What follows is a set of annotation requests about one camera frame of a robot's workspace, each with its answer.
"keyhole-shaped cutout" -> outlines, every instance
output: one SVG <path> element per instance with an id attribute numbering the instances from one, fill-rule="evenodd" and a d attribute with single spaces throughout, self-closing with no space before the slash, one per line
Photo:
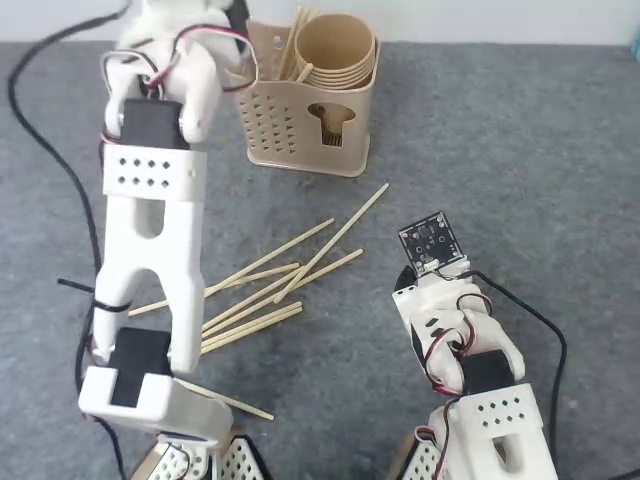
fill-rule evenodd
<path id="1" fill-rule="evenodd" d="M 309 113 L 320 119 L 322 143 L 333 147 L 342 146 L 342 127 L 344 122 L 353 120 L 353 110 L 338 103 L 314 103 L 309 105 Z"/>

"bamboo chopstick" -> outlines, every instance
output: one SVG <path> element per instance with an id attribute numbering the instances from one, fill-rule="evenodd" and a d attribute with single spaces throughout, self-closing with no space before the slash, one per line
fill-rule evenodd
<path id="1" fill-rule="evenodd" d="M 318 270 L 317 272 L 312 273 L 308 277 L 302 279 L 300 281 L 300 283 L 298 283 L 298 285 L 296 285 L 294 287 L 294 290 L 297 290 L 298 288 L 302 288 L 305 285 L 308 285 L 309 283 L 313 282 L 314 280 L 317 280 L 318 278 L 322 277 L 323 275 L 326 275 L 327 273 L 332 272 L 336 268 L 341 267 L 345 263 L 350 262 L 354 258 L 359 257 L 363 253 L 364 253 L 364 250 L 362 250 L 362 249 L 358 249 L 358 250 L 356 250 L 354 252 L 351 252 L 349 255 L 346 255 L 346 256 L 342 257 L 340 260 L 338 260 L 336 262 L 333 262 L 332 264 L 327 265 L 326 267 L 324 267 L 324 268 Z M 269 305 L 270 303 L 273 302 L 273 299 L 275 298 L 276 295 L 277 295 L 277 293 L 274 293 L 273 295 L 270 295 L 270 296 L 266 297 L 264 300 L 261 300 L 260 302 L 256 303 L 255 305 L 250 306 L 246 310 L 243 310 L 243 311 L 237 313 L 236 315 L 234 315 L 233 317 L 228 318 L 224 322 L 221 322 L 221 323 L 218 323 L 217 325 L 214 325 L 213 327 L 209 328 L 208 330 L 206 330 L 206 331 L 204 331 L 202 333 L 202 338 L 206 338 L 206 337 L 212 335 L 213 333 L 215 333 L 215 332 L 217 332 L 219 330 L 222 330 L 222 329 L 228 327 L 229 325 L 232 325 L 233 323 L 235 323 L 235 322 L 237 322 L 239 320 L 242 320 L 243 318 L 251 315 L 252 313 L 257 312 L 261 308 L 264 308 L 265 306 L 267 306 L 267 305 Z"/>
<path id="2" fill-rule="evenodd" d="M 238 408 L 240 410 L 243 410 L 245 412 L 251 413 L 251 414 L 253 414 L 253 415 L 257 416 L 257 417 L 264 418 L 266 420 L 273 421 L 273 419 L 275 418 L 273 415 L 271 415 L 268 412 L 265 412 L 264 410 L 260 410 L 259 408 L 252 407 L 251 405 L 248 405 L 246 403 L 240 402 L 238 400 L 234 400 L 233 398 L 226 397 L 224 395 L 221 395 L 219 393 L 213 392 L 211 390 L 207 390 L 206 388 L 203 388 L 203 387 L 201 387 L 199 385 L 195 385 L 193 383 L 187 382 L 186 380 L 181 380 L 179 378 L 176 378 L 175 380 L 176 380 L 176 382 L 178 382 L 182 386 L 188 388 L 192 392 L 196 392 L 196 393 L 198 393 L 200 395 L 203 395 L 205 397 L 215 398 L 217 400 L 220 400 L 220 401 L 226 403 L 230 407 Z"/>
<path id="3" fill-rule="evenodd" d="M 230 277 L 227 277 L 222 282 L 220 282 L 220 283 L 218 283 L 218 284 L 216 284 L 214 286 L 216 287 L 217 290 L 224 289 L 230 283 L 235 282 L 236 280 L 244 277 L 248 273 L 251 273 L 253 270 L 258 268 L 259 266 L 267 263 L 269 260 L 271 260 L 271 259 L 277 257 L 278 255 L 286 252 L 287 250 L 295 247 L 299 243 L 302 243 L 307 238 L 315 235 L 320 230 L 322 230 L 322 229 L 328 227 L 329 225 L 331 225 L 333 222 L 334 222 L 333 218 L 330 218 L 329 220 L 325 220 L 320 225 L 316 225 L 312 229 L 307 230 L 302 235 L 299 235 L 296 238 L 294 238 L 293 240 L 290 240 L 289 242 L 285 243 L 284 245 L 276 248 L 271 253 L 268 253 L 264 257 L 262 257 L 262 258 L 256 260 L 255 262 L 253 262 L 251 265 L 248 265 L 248 266 L 244 267 L 242 270 L 234 273 Z M 151 305 L 146 305 L 144 307 L 136 308 L 135 310 L 132 310 L 131 312 L 129 312 L 129 317 L 135 317 L 136 315 L 140 315 L 142 313 L 146 313 L 146 312 L 150 312 L 150 311 L 153 311 L 153 310 L 157 310 L 158 308 L 165 307 L 168 304 L 169 304 L 169 302 L 167 300 L 164 300 L 162 302 L 156 302 L 156 303 L 151 304 Z"/>
<path id="4" fill-rule="evenodd" d="M 219 342 L 220 340 L 224 340 L 225 338 L 232 337 L 233 335 L 244 332 L 245 330 L 248 330 L 251 327 L 254 327 L 255 325 L 258 325 L 262 322 L 266 322 L 267 320 L 271 320 L 272 318 L 277 317 L 278 315 L 282 315 L 283 313 L 290 312 L 291 310 L 297 310 L 298 308 L 302 308 L 302 302 L 292 303 L 291 305 L 287 305 L 284 308 L 280 308 L 274 312 L 268 313 L 267 315 L 263 315 L 261 317 L 256 318 L 255 320 L 242 324 L 239 327 L 232 328 L 231 330 L 227 330 L 226 332 L 221 333 L 220 335 L 216 335 L 215 337 L 210 338 L 209 340 L 203 341 L 201 346 L 202 348 L 208 347 L 209 345 Z"/>
<path id="5" fill-rule="evenodd" d="M 285 275 L 284 277 L 282 277 L 279 280 L 276 280 L 275 282 L 267 285 L 266 287 L 264 287 L 262 290 L 258 290 L 256 293 L 254 293 L 253 295 L 250 295 L 249 297 L 245 298 L 243 301 L 241 301 L 240 303 L 237 303 L 236 305 L 234 305 L 231 308 L 228 308 L 227 310 L 225 310 L 224 312 L 220 313 L 219 315 L 216 315 L 215 317 L 213 317 L 211 320 L 209 320 L 208 322 L 206 322 L 204 325 L 202 325 L 202 331 L 207 330 L 208 328 L 211 328 L 212 326 L 214 326 L 216 323 L 220 323 L 221 321 L 223 321 L 225 318 L 230 317 L 231 315 L 233 315 L 234 313 L 242 310 L 244 307 L 246 307 L 247 305 L 251 305 L 253 302 L 255 302 L 256 300 L 258 300 L 259 298 L 264 297 L 267 293 L 274 291 L 275 289 L 277 289 L 278 287 L 284 285 L 285 283 L 287 283 L 288 281 L 290 281 L 296 274 L 297 270 L 294 270 L 293 272 L 288 273 L 287 275 Z"/>
<path id="6" fill-rule="evenodd" d="M 236 340 L 240 340 L 241 338 L 244 338 L 246 336 L 251 335 L 252 333 L 255 332 L 259 332 L 260 330 L 263 330 L 265 328 L 270 327 L 271 325 L 275 325 L 278 322 L 281 322 L 282 320 L 285 320 L 289 317 L 292 317 L 294 315 L 297 315 L 298 313 L 302 312 L 302 308 L 296 308 L 295 310 L 289 310 L 288 312 L 285 313 L 281 313 L 280 315 L 277 315 L 273 318 L 271 318 L 270 320 L 264 321 L 264 322 L 260 322 L 258 325 L 255 325 L 243 332 L 237 333 L 236 335 L 233 335 L 231 337 L 225 338 L 224 340 L 220 340 L 219 342 L 215 342 L 205 348 L 203 348 L 200 351 L 201 355 L 204 355 L 205 353 L 209 353 L 212 350 L 216 350 L 220 347 L 223 347 L 225 345 L 228 345 L 231 342 L 235 342 Z"/>
<path id="7" fill-rule="evenodd" d="M 265 270 L 264 272 L 254 273 L 253 275 L 247 275 L 246 277 L 242 277 L 233 283 L 229 283 L 225 285 L 223 288 L 220 288 L 218 283 L 216 285 L 212 285 L 211 287 L 207 287 L 204 289 L 204 297 L 210 297 L 214 293 L 219 292 L 220 290 L 224 290 L 225 288 L 237 287 L 238 285 L 244 285 L 245 283 L 253 282 L 255 280 L 260 280 L 263 278 L 271 277 L 273 275 L 277 275 L 283 272 L 289 272 L 291 270 L 295 270 L 299 268 L 299 263 L 290 263 L 289 265 L 283 265 L 282 267 L 272 268 L 271 270 Z M 166 307 L 169 305 L 168 300 L 162 300 L 161 302 L 151 303 L 149 305 L 145 305 L 140 308 L 136 308 L 135 310 L 131 310 L 129 312 L 129 317 L 135 317 L 137 315 L 142 315 L 143 313 L 152 312 L 162 307 Z"/>
<path id="8" fill-rule="evenodd" d="M 316 253 L 316 255 L 309 261 L 309 263 L 307 263 L 306 265 L 301 267 L 299 270 L 297 270 L 298 273 L 296 274 L 296 276 L 293 278 L 293 280 L 291 280 L 291 282 L 289 282 L 289 284 L 284 288 L 284 290 L 282 290 L 280 293 L 278 293 L 276 298 L 273 300 L 274 303 L 280 303 L 282 301 L 282 299 L 291 290 L 293 290 L 293 287 L 295 287 L 296 284 L 300 280 L 302 280 L 302 278 L 307 273 L 309 273 L 309 271 L 314 267 L 314 265 L 316 265 L 322 259 L 322 257 L 324 257 L 326 255 L 326 253 L 336 243 L 338 243 L 338 240 L 340 240 L 340 238 L 342 238 L 342 236 L 345 233 L 347 233 L 347 231 L 360 219 L 360 217 L 362 217 L 362 215 L 364 215 L 367 212 L 367 210 L 369 210 L 369 208 L 371 208 L 371 206 L 376 202 L 376 200 L 378 200 L 382 196 L 382 194 L 387 190 L 387 188 L 389 188 L 389 184 L 388 183 L 385 183 L 382 187 L 380 187 L 380 189 L 378 189 L 378 191 L 376 193 L 374 193 L 373 196 L 369 200 L 367 200 L 364 205 L 362 205 L 362 207 L 360 207 L 360 209 L 353 215 L 353 217 L 351 217 L 349 219 L 349 221 L 347 223 L 345 223 L 340 230 L 338 230 L 338 233 L 336 233 L 325 244 L 325 246 L 322 247 L 318 253 Z"/>

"white plastic bracket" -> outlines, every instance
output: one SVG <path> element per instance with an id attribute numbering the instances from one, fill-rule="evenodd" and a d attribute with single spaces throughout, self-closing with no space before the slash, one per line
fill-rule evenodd
<path id="1" fill-rule="evenodd" d="M 196 442 L 199 447 L 219 446 L 231 430 L 227 405 L 198 395 L 166 375 L 144 376 L 135 407 L 112 405 L 117 377 L 116 369 L 89 367 L 78 399 L 80 410 L 151 433 L 178 432 L 201 439 Z"/>
<path id="2" fill-rule="evenodd" d="M 200 357 L 205 183 L 202 152 L 122 145 L 105 148 L 105 258 L 96 279 L 96 300 L 110 306 L 127 305 L 133 300 L 140 273 L 155 272 L 172 314 L 170 361 L 174 373 L 191 372 Z M 157 236 L 150 225 L 152 200 L 165 203 L 164 226 Z M 96 308 L 94 340 L 105 360 L 127 319 L 127 312 Z"/>
<path id="3" fill-rule="evenodd" d="M 440 448 L 446 437 L 444 409 L 429 418 Z M 557 480 L 531 385 L 462 397 L 448 420 L 444 478 Z"/>
<path id="4" fill-rule="evenodd" d="M 470 267 L 465 257 L 443 269 L 442 275 L 450 278 L 467 271 Z M 466 294 L 458 310 L 457 300 Z M 459 338 L 459 332 L 465 340 L 469 339 L 469 328 L 464 322 L 466 315 L 473 325 L 476 341 L 468 350 L 469 354 L 478 354 L 492 350 L 501 350 L 516 380 L 525 375 L 524 358 L 500 323 L 487 315 L 487 308 L 481 297 L 480 288 L 470 278 L 463 280 L 444 279 L 435 274 L 420 278 L 417 285 L 411 285 L 393 293 L 393 300 L 404 322 L 405 328 L 413 337 L 414 349 L 419 342 L 419 351 L 426 353 L 437 336 L 438 329 L 453 329 L 450 340 Z M 447 342 L 437 347 L 429 361 L 430 373 L 438 378 L 446 387 L 461 392 L 464 387 L 464 376 L 458 359 L 454 356 Z"/>

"wire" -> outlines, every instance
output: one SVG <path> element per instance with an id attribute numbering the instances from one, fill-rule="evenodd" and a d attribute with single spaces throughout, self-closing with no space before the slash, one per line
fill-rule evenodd
<path id="1" fill-rule="evenodd" d="M 448 388 L 440 380 L 436 380 L 436 378 L 433 375 L 431 375 L 431 372 L 429 371 L 429 360 L 431 360 L 431 356 L 433 355 L 433 352 L 435 352 L 435 350 L 445 341 L 446 336 L 451 332 L 455 332 L 460 336 L 460 343 L 463 345 L 461 350 L 464 349 L 465 341 L 460 332 L 458 332 L 455 328 L 447 328 L 443 330 L 438 334 L 435 340 L 431 342 L 431 345 L 429 345 L 429 349 L 427 350 L 427 353 L 424 356 L 424 371 L 427 375 L 427 378 L 431 382 L 431 387 L 436 392 L 442 393 L 444 395 L 449 395 L 449 396 L 459 396 L 461 395 L 461 392 L 456 392 L 455 390 Z"/>
<path id="2" fill-rule="evenodd" d="M 543 324 L 545 324 L 553 333 L 556 334 L 558 340 L 560 341 L 560 360 L 558 361 L 558 366 L 556 368 L 556 375 L 553 380 L 553 390 L 551 392 L 551 411 L 549 414 L 549 450 L 551 452 L 551 459 L 553 460 L 553 464 L 558 468 L 558 402 L 560 398 L 560 385 L 562 383 L 562 374 L 564 373 L 564 367 L 567 362 L 567 340 L 562 333 L 562 330 L 558 328 L 551 320 L 546 318 L 540 312 L 538 312 L 535 308 L 525 303 L 523 300 L 519 299 L 515 294 L 510 292 L 507 288 L 498 284 L 497 282 L 491 280 L 484 273 L 478 270 L 469 270 L 458 275 L 458 279 L 464 279 L 468 277 L 478 277 L 482 279 L 487 285 L 495 288 L 500 293 L 502 293 L 509 300 L 514 302 L 519 307 L 523 308 L 531 315 L 540 320 Z"/>
<path id="3" fill-rule="evenodd" d="M 611 477 L 608 480 L 631 480 L 632 478 L 640 478 L 640 468 L 632 470 L 631 472 L 623 473 L 622 475 Z"/>
<path id="4" fill-rule="evenodd" d="M 472 292 L 472 293 L 465 293 L 463 295 L 460 295 L 458 297 L 458 300 L 456 300 L 456 308 L 458 310 L 462 311 L 462 305 L 460 304 L 460 302 L 467 297 L 476 297 L 483 300 L 485 303 L 485 307 L 487 308 L 487 312 L 489 312 L 489 316 L 493 317 L 493 300 L 487 297 L 484 293 Z"/>
<path id="5" fill-rule="evenodd" d="M 167 75 L 169 75 L 169 73 L 175 67 L 175 65 L 179 60 L 178 42 L 188 34 L 193 32 L 198 32 L 198 31 L 215 33 L 218 35 L 231 37 L 240 42 L 243 42 L 244 44 L 247 45 L 247 47 L 249 47 L 251 58 L 253 60 L 254 67 L 255 67 L 255 76 L 253 80 L 249 83 L 246 83 L 244 85 L 239 85 L 236 87 L 223 87 L 222 88 L 223 92 L 235 93 L 235 92 L 246 90 L 248 88 L 252 88 L 253 86 L 255 86 L 255 84 L 258 82 L 260 78 L 260 65 L 258 64 L 258 57 L 256 55 L 256 51 L 253 48 L 253 44 L 251 43 L 251 40 L 249 39 L 249 37 L 247 37 L 246 35 L 243 35 L 242 33 L 236 32 L 235 30 L 232 30 L 230 28 L 221 27 L 219 25 L 213 25 L 209 23 L 199 23 L 195 25 L 190 25 L 186 28 L 183 28 L 180 32 L 178 32 L 175 39 L 173 40 L 173 46 L 171 48 L 171 56 L 169 57 L 170 58 L 169 65 L 167 65 L 160 73 L 158 73 L 154 78 L 152 78 L 147 84 L 147 86 L 153 88 L 157 86 L 159 83 L 164 81 L 164 79 L 167 77 Z"/>
<path id="6" fill-rule="evenodd" d="M 154 91 L 157 90 L 158 97 L 164 98 L 164 84 L 162 82 L 159 82 L 153 88 L 149 87 L 149 82 L 151 78 L 154 76 L 154 74 L 157 74 L 159 71 L 158 67 L 156 66 L 155 63 L 153 63 L 151 58 L 149 58 L 149 56 L 146 53 L 143 53 L 134 49 L 112 50 L 102 55 L 101 62 L 100 62 L 102 64 L 102 78 L 104 80 L 105 85 L 107 86 L 107 91 L 109 92 L 109 94 L 111 94 L 112 89 L 111 89 L 111 81 L 109 80 L 109 70 L 107 67 L 109 65 L 109 62 L 114 57 L 124 57 L 123 63 L 125 62 L 130 63 L 131 60 L 139 60 L 144 64 L 146 64 L 147 67 L 149 67 L 149 69 L 151 70 L 151 72 L 149 75 L 145 75 L 144 77 L 142 77 L 142 81 L 144 85 L 147 88 L 149 88 L 148 93 L 153 94 Z"/>
<path id="7" fill-rule="evenodd" d="M 444 445 L 442 446 L 442 450 L 440 452 L 440 459 L 438 460 L 438 463 L 436 464 L 436 468 L 435 468 L 435 472 L 433 474 L 433 480 L 439 480 L 440 479 L 440 474 L 442 473 L 442 470 L 444 469 L 444 461 L 445 461 L 445 456 L 447 454 L 447 448 L 449 447 L 449 436 L 451 433 L 451 427 L 449 426 L 449 410 L 451 410 L 451 407 L 453 407 L 453 405 L 458 402 L 460 400 L 460 398 L 462 397 L 458 397 L 458 398 L 454 398 L 453 400 L 449 400 L 449 402 L 447 402 L 447 404 L 444 407 L 444 412 L 442 413 L 442 417 L 444 418 L 444 425 L 446 428 L 446 434 L 444 437 Z"/>
<path id="8" fill-rule="evenodd" d="M 127 13 L 132 3 L 133 3 L 132 0 L 127 0 L 122 6 L 122 8 L 120 8 L 118 11 L 112 14 L 104 15 L 101 17 L 96 17 L 90 20 L 80 22 L 76 25 L 72 25 L 68 28 L 60 30 L 59 32 L 55 32 L 43 38 L 42 40 L 39 40 L 38 42 L 34 43 L 24 53 L 22 58 L 20 58 L 20 60 L 18 61 L 16 66 L 13 68 L 13 70 L 11 71 L 7 79 L 7 99 L 9 101 L 9 106 L 16 120 L 22 126 L 22 128 L 24 128 L 24 130 L 33 138 L 33 140 L 38 145 L 40 145 L 40 147 L 42 147 L 42 149 L 44 149 L 49 155 L 51 155 L 51 157 L 56 162 L 56 164 L 60 166 L 60 168 L 62 168 L 62 170 L 67 174 L 76 192 L 78 193 L 78 196 L 80 197 L 80 201 L 82 203 L 82 210 L 87 223 L 87 229 L 89 231 L 89 239 L 91 240 L 93 265 L 94 265 L 94 270 L 96 274 L 100 270 L 100 267 L 102 266 L 102 257 L 100 255 L 100 244 L 98 242 L 98 234 L 97 234 L 95 219 L 93 216 L 93 211 L 91 209 L 91 203 L 89 201 L 87 192 L 84 189 L 82 182 L 78 178 L 78 175 L 73 170 L 73 168 L 71 168 L 71 166 L 66 162 L 66 160 L 64 160 L 64 158 L 62 158 L 60 153 L 53 147 L 53 145 L 46 138 L 44 138 L 42 134 L 40 134 L 40 132 L 26 118 L 22 110 L 22 107 L 18 102 L 16 92 L 17 92 L 18 83 L 20 81 L 22 73 L 29 66 L 29 64 L 38 56 L 38 54 L 40 54 L 43 50 L 47 49 L 51 45 L 59 42 L 60 40 L 66 37 L 70 37 L 72 35 L 75 35 L 76 33 L 84 32 L 86 30 L 92 30 L 94 28 L 105 25 L 109 22 L 122 18 Z M 80 340 L 78 342 L 78 348 L 76 350 L 76 363 L 74 368 L 74 377 L 75 377 L 76 390 L 78 392 L 82 387 L 82 361 L 84 358 L 86 340 L 88 338 L 89 332 L 91 331 L 92 323 L 93 323 L 93 302 L 89 307 L 89 310 L 85 316 L 85 319 L 82 325 L 82 330 L 81 330 L 82 335 L 80 337 Z M 125 480 L 127 477 L 124 472 L 124 462 L 122 460 L 120 443 L 118 442 L 118 437 L 116 436 L 116 433 L 113 431 L 111 426 L 107 422 L 105 422 L 103 419 L 93 418 L 93 420 L 98 425 L 100 425 L 109 436 L 109 439 L 111 440 L 111 444 L 113 446 L 113 452 L 116 457 L 116 462 L 118 465 L 118 473 L 120 474 L 120 477 L 123 480 Z"/>

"black cable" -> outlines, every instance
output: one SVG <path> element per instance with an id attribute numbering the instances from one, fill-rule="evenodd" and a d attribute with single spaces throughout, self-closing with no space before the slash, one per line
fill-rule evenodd
<path id="1" fill-rule="evenodd" d="M 608 480 L 631 480 L 632 478 L 640 478 L 640 468 L 632 470 L 631 472 L 623 473 L 622 475 L 611 477 Z"/>
<path id="2" fill-rule="evenodd" d="M 95 219 L 93 216 L 93 211 L 91 209 L 89 196 L 87 195 L 87 192 L 84 189 L 82 182 L 78 178 L 78 175 L 73 170 L 73 168 L 71 168 L 71 166 L 64 160 L 64 158 L 62 158 L 60 153 L 58 153 L 58 151 L 53 147 L 53 145 L 51 145 L 51 143 L 46 138 L 44 138 L 40 134 L 40 132 L 38 132 L 38 130 L 29 122 L 29 120 L 27 120 L 18 102 L 16 90 L 17 90 L 20 77 L 24 72 L 24 70 L 33 61 L 33 59 L 43 50 L 47 49 L 51 45 L 59 42 L 64 38 L 75 35 L 76 33 L 92 30 L 94 28 L 105 25 L 106 23 L 112 22 L 114 20 L 118 20 L 119 18 L 123 17 L 127 13 L 129 8 L 131 7 L 131 4 L 132 4 L 132 0 L 127 0 L 125 5 L 115 13 L 80 22 L 76 25 L 72 25 L 68 28 L 60 30 L 59 32 L 53 33 L 43 38 L 42 40 L 34 43 L 22 56 L 20 61 L 16 64 L 16 66 L 13 68 L 13 70 L 11 71 L 11 74 L 7 79 L 7 99 L 9 101 L 9 106 L 11 108 L 11 111 L 13 112 L 13 115 L 16 117 L 16 120 L 18 121 L 18 123 L 20 123 L 22 128 L 24 128 L 25 131 L 36 141 L 36 143 L 38 143 L 38 145 L 40 145 L 47 153 L 49 153 L 49 155 L 51 155 L 51 157 L 60 166 L 60 168 L 64 170 L 64 172 L 67 174 L 67 176 L 73 183 L 73 186 L 80 197 L 80 201 L 82 202 L 82 210 L 83 210 L 86 223 L 87 223 L 87 228 L 89 231 L 89 238 L 91 240 L 93 265 L 94 265 L 94 270 L 96 275 L 100 271 L 100 267 L 102 265 L 102 258 L 100 255 L 100 243 L 98 242 L 97 228 L 96 228 Z M 78 342 L 78 348 L 76 351 L 74 377 L 75 377 L 76 390 L 78 391 L 78 393 L 82 388 L 82 362 L 84 359 L 85 344 L 86 344 L 88 335 L 91 332 L 92 324 L 93 324 L 93 301 L 91 303 L 91 306 L 89 307 L 89 311 L 87 312 L 87 315 L 85 316 L 85 320 L 84 320 L 82 331 L 81 331 L 81 337 Z M 116 457 L 116 462 L 118 464 L 118 472 L 120 474 L 120 477 L 123 480 L 126 480 L 127 477 L 124 472 L 124 462 L 122 460 L 122 453 L 120 451 L 120 444 L 118 442 L 118 437 L 116 436 L 116 433 L 113 431 L 111 426 L 107 422 L 105 422 L 103 419 L 94 418 L 93 420 L 95 420 L 95 422 L 98 423 L 98 425 L 100 425 L 109 436 L 109 439 L 111 440 L 111 444 L 113 446 L 114 455 Z"/>
<path id="3" fill-rule="evenodd" d="M 560 330 L 551 320 L 546 318 L 540 312 L 538 312 L 535 308 L 528 305 L 524 301 L 520 300 L 516 295 L 511 293 L 508 289 L 503 287 L 502 285 L 496 283 L 487 277 L 484 273 L 478 270 L 469 270 L 467 272 L 462 273 L 457 278 L 463 279 L 468 277 L 479 277 L 481 278 L 487 285 L 495 288 L 500 293 L 502 293 L 509 300 L 514 302 L 519 307 L 523 308 L 531 315 L 536 317 L 542 323 L 544 323 L 549 329 L 553 331 L 560 340 L 560 360 L 558 361 L 558 367 L 556 368 L 556 375 L 553 380 L 553 390 L 551 393 L 551 411 L 549 414 L 549 451 L 551 452 L 551 459 L 553 460 L 553 464 L 556 466 L 556 470 L 558 468 L 558 440 L 557 440 L 557 429 L 558 429 L 558 402 L 560 399 L 560 385 L 562 383 L 562 374 L 564 373 L 564 367 L 567 362 L 567 340 L 564 338 L 564 334 L 562 330 Z"/>

